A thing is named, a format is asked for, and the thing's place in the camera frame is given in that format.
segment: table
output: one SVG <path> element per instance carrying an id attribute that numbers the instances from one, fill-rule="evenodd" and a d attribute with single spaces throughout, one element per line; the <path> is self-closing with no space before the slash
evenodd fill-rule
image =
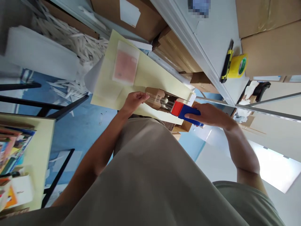
<path id="1" fill-rule="evenodd" d="M 26 148 L 24 154 L 25 172 L 29 173 L 34 186 L 34 199 L 32 202 L 17 207 L 18 209 L 30 208 L 30 211 L 41 208 L 45 187 L 45 175 L 55 125 L 55 119 L 23 116 L 0 113 L 0 120 L 23 122 L 35 127 L 36 133 Z"/>
<path id="2" fill-rule="evenodd" d="M 230 105 L 235 105 L 248 78 L 228 79 L 220 83 L 227 50 L 234 40 L 235 55 L 241 54 L 235 0 L 211 1 L 209 18 L 197 18 L 188 12 L 187 0 L 151 0 L 195 61 Z"/>
<path id="3" fill-rule="evenodd" d="M 193 92 L 141 51 L 134 86 L 123 86 L 118 82 L 112 81 L 119 41 L 134 46 L 116 31 L 112 31 L 91 104 L 120 110 L 129 93 L 135 91 L 144 92 L 146 87 L 159 88 L 182 99 L 189 100 Z M 150 116 L 179 125 L 183 123 L 182 119 L 166 112 L 157 111 L 147 104 L 141 104 L 134 114 Z"/>

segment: stack of books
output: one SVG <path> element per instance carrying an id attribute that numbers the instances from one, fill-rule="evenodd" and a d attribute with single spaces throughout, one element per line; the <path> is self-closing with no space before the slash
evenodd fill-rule
<path id="1" fill-rule="evenodd" d="M 0 175 L 11 173 L 23 163 L 25 149 L 35 132 L 29 124 L 0 121 Z"/>

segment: packing tape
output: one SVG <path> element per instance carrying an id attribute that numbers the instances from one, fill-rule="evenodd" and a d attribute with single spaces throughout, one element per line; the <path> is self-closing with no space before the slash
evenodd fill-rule
<path id="1" fill-rule="evenodd" d="M 232 58 L 228 78 L 240 78 L 246 71 L 248 65 L 248 55 L 242 54 Z"/>

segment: metal rod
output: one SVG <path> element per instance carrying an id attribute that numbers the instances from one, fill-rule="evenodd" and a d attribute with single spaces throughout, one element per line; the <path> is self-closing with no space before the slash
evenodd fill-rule
<path id="1" fill-rule="evenodd" d="M 50 108 L 42 108 L 37 114 L 37 117 L 46 117 L 50 110 Z"/>
<path id="2" fill-rule="evenodd" d="M 251 107 L 251 106 L 255 106 L 255 105 L 272 103 L 272 102 L 277 102 L 277 101 L 280 101 L 280 100 L 287 100 L 287 99 L 290 99 L 290 98 L 293 98 L 293 97 L 298 97 L 298 96 L 301 96 L 301 93 L 295 93 L 295 94 L 290 94 L 290 95 L 277 97 L 277 98 L 273 98 L 273 99 L 269 99 L 269 100 L 259 101 L 259 102 L 253 103 L 253 104 L 248 104 L 246 106 Z"/>
<path id="3" fill-rule="evenodd" d="M 69 152 L 66 160 L 64 161 L 62 167 L 60 168 L 59 172 L 57 173 L 55 179 L 53 180 L 53 182 L 52 182 L 52 184 L 50 186 L 50 188 L 47 188 L 47 189 L 44 190 L 44 194 L 46 194 L 46 195 L 45 195 L 45 197 L 42 200 L 42 206 L 41 206 L 41 208 L 44 208 L 46 206 L 46 204 L 47 204 L 47 202 L 48 202 L 51 194 L 53 193 L 53 191 L 54 191 L 57 183 L 59 182 L 59 180 L 60 180 L 60 178 L 61 178 L 61 176 L 62 176 L 62 174 L 63 174 L 63 172 L 64 172 L 64 170 L 65 170 L 65 168 L 66 168 L 66 166 L 67 166 L 67 164 L 69 162 L 69 160 L 71 159 L 71 156 L 73 155 L 74 151 L 75 151 L 74 148 L 70 150 L 70 152 Z"/>
<path id="4" fill-rule="evenodd" d="M 205 100 L 205 101 L 208 101 L 208 102 L 211 102 L 211 103 L 216 103 L 216 104 L 221 104 L 221 105 L 224 105 L 224 106 L 233 107 L 232 105 L 225 104 L 225 103 L 223 103 L 222 101 L 219 101 L 219 100 L 213 100 L 213 99 L 208 99 L 208 98 L 203 98 L 203 97 L 196 97 L 196 99 Z M 270 111 L 270 110 L 250 107 L 250 106 L 246 106 L 246 105 L 238 105 L 238 104 L 235 105 L 235 108 L 254 111 L 254 112 L 264 114 L 264 115 L 270 115 L 270 116 L 273 116 L 273 117 L 287 119 L 287 120 L 291 120 L 291 121 L 301 122 L 301 117 L 300 116 L 289 115 L 289 114 L 285 114 L 285 113 L 281 113 L 281 112 Z"/>
<path id="5" fill-rule="evenodd" d="M 81 103 L 83 103 L 86 99 L 88 99 L 89 96 L 85 95 L 84 97 L 78 99 L 77 101 L 69 104 L 66 107 L 63 107 L 61 110 L 58 110 L 57 112 L 47 116 L 47 118 L 53 118 L 56 119 L 56 121 L 59 121 L 62 117 L 67 115 L 70 111 L 78 107 Z"/>
<path id="6" fill-rule="evenodd" d="M 47 104 L 47 103 L 43 103 L 43 102 L 24 100 L 24 99 L 7 97 L 7 96 L 0 96 L 0 101 L 13 103 L 13 104 L 33 106 L 33 107 L 41 107 L 41 108 L 45 107 L 45 108 L 51 108 L 51 109 L 55 109 L 55 110 L 60 110 L 60 109 L 64 108 L 63 106 L 60 106 L 60 105 Z"/>
<path id="7" fill-rule="evenodd" d="M 40 88 L 42 85 L 40 83 L 25 83 L 25 84 L 0 84 L 0 91 L 5 90 L 16 90 L 16 89 L 31 89 Z"/>

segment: left hand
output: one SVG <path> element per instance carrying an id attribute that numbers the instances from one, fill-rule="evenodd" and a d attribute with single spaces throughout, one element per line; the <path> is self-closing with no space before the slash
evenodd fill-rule
<path id="1" fill-rule="evenodd" d="M 137 110 L 140 104 L 144 103 L 149 98 L 150 96 L 143 92 L 130 93 L 120 111 L 130 117 L 133 112 Z"/>

